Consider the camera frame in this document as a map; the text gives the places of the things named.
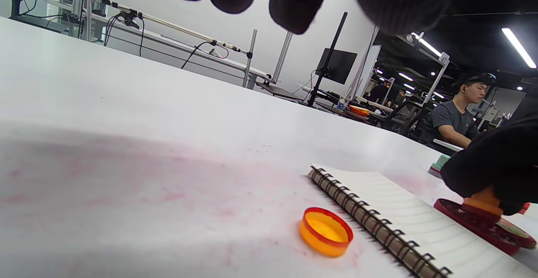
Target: black ceiling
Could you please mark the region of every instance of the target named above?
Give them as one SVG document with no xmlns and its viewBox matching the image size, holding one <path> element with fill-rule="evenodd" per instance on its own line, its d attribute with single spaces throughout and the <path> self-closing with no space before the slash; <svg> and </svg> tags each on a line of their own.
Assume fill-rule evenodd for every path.
<svg viewBox="0 0 538 278">
<path fill-rule="evenodd" d="M 536 69 L 527 66 L 506 39 L 501 29 L 509 27 L 530 57 L 538 63 L 538 0 L 453 0 L 446 15 L 423 39 L 440 52 L 450 55 L 451 64 L 439 85 L 438 92 L 449 95 L 453 79 L 468 71 L 489 72 L 497 77 L 500 87 L 526 87 L 523 78 L 538 77 Z M 374 44 L 381 44 L 378 64 L 389 70 L 386 77 L 409 68 L 423 75 L 409 75 L 422 90 L 431 86 L 440 65 L 397 37 L 379 34 Z M 397 77 L 403 85 L 405 79 Z"/>
</svg>

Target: orange bowl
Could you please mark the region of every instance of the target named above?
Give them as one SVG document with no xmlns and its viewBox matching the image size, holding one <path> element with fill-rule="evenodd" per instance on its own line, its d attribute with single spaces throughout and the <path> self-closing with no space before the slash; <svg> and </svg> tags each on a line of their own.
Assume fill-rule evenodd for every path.
<svg viewBox="0 0 538 278">
<path fill-rule="evenodd" d="M 344 255 L 353 240 L 353 231 L 331 211 L 309 207 L 299 223 L 303 240 L 319 253 L 329 257 Z"/>
<path fill-rule="evenodd" d="M 367 116 L 369 115 L 369 110 L 368 109 L 365 109 L 365 108 L 361 108 L 361 107 L 357 107 L 357 106 L 349 106 L 349 110 L 353 113 L 355 113 L 356 115 L 360 115 L 360 116 Z"/>
</svg>

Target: lined notebook page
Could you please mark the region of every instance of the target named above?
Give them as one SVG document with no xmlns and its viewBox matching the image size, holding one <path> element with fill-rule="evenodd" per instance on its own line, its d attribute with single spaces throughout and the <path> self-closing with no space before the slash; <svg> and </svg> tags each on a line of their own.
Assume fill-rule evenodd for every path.
<svg viewBox="0 0 538 278">
<path fill-rule="evenodd" d="M 496 247 L 476 236 L 432 206 L 398 186 L 380 173 L 358 173 L 313 165 L 323 168 L 366 201 L 381 215 L 379 219 L 392 222 L 392 230 L 400 229 L 405 241 L 413 240 L 420 246 L 415 249 L 422 255 L 435 257 L 432 264 L 448 267 L 454 277 L 506 278 L 538 277 L 538 274 Z"/>
</svg>

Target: metal spiral binding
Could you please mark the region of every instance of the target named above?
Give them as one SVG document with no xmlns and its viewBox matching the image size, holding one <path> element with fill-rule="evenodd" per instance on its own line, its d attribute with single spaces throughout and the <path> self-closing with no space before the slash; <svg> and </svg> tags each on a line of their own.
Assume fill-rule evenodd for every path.
<svg viewBox="0 0 538 278">
<path fill-rule="evenodd" d="M 402 235 L 405 235 L 403 231 L 391 230 L 388 225 L 392 223 L 388 219 L 379 219 L 378 216 L 382 214 L 380 214 L 376 210 L 367 209 L 366 207 L 369 207 L 369 204 L 365 201 L 359 201 L 358 199 L 360 199 L 360 197 L 357 196 L 355 193 L 346 194 L 344 191 L 349 191 L 350 189 L 344 186 L 340 181 L 334 179 L 334 176 L 330 175 L 330 173 L 327 173 L 325 169 L 315 167 L 312 167 L 312 169 L 315 171 L 315 173 L 311 175 L 311 180 L 313 184 L 315 184 L 315 186 L 320 191 L 324 192 L 325 196 L 331 198 L 334 201 L 335 205 L 344 209 L 344 211 L 346 211 L 346 213 L 349 215 L 350 219 L 356 221 L 359 225 L 361 225 L 362 230 L 368 232 L 372 240 L 378 242 L 387 253 L 390 253 L 390 255 L 396 258 L 396 261 L 400 263 L 401 266 L 404 266 L 407 270 L 409 270 L 412 276 L 419 278 L 447 278 L 450 274 L 453 274 L 453 272 L 446 267 L 437 269 L 430 262 L 435 259 L 431 254 L 426 253 L 424 255 L 421 255 L 419 252 L 417 252 L 414 248 L 419 247 L 419 244 L 417 244 L 413 240 L 403 240 L 401 238 Z M 342 203 L 338 203 L 338 198 L 340 198 L 341 195 L 343 195 L 344 198 L 342 200 Z M 348 210 L 348 203 L 350 202 L 352 203 L 352 207 L 350 210 Z M 369 220 L 374 220 L 375 222 L 371 230 L 366 227 L 366 223 Z M 386 232 L 388 232 L 388 235 L 385 236 L 384 239 L 380 239 L 380 236 L 378 236 L 378 233 L 381 229 L 384 229 Z M 392 249 L 390 249 L 390 246 L 394 243 L 395 240 L 402 244 L 401 248 L 397 252 L 393 252 Z M 408 254 L 416 256 L 417 261 L 413 264 L 405 263 L 404 259 Z M 428 268 L 428 272 L 433 272 L 433 274 L 424 276 L 425 273 L 422 273 L 422 271 L 425 270 L 425 268 Z"/>
</svg>

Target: gray t-shirt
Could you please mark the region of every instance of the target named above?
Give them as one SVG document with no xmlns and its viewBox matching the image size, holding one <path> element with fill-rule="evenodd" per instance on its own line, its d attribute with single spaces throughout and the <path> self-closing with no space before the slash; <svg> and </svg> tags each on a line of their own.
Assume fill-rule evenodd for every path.
<svg viewBox="0 0 538 278">
<path fill-rule="evenodd" d="M 425 141 L 428 146 L 439 152 L 451 151 L 434 143 L 434 139 L 443 140 L 438 131 L 438 127 L 443 125 L 451 125 L 457 133 L 463 134 L 469 139 L 478 136 L 473 116 L 467 109 L 465 109 L 465 114 L 462 114 L 451 100 L 443 102 L 432 110 L 432 114 L 424 123 L 424 129 L 420 136 L 420 139 Z"/>
</svg>

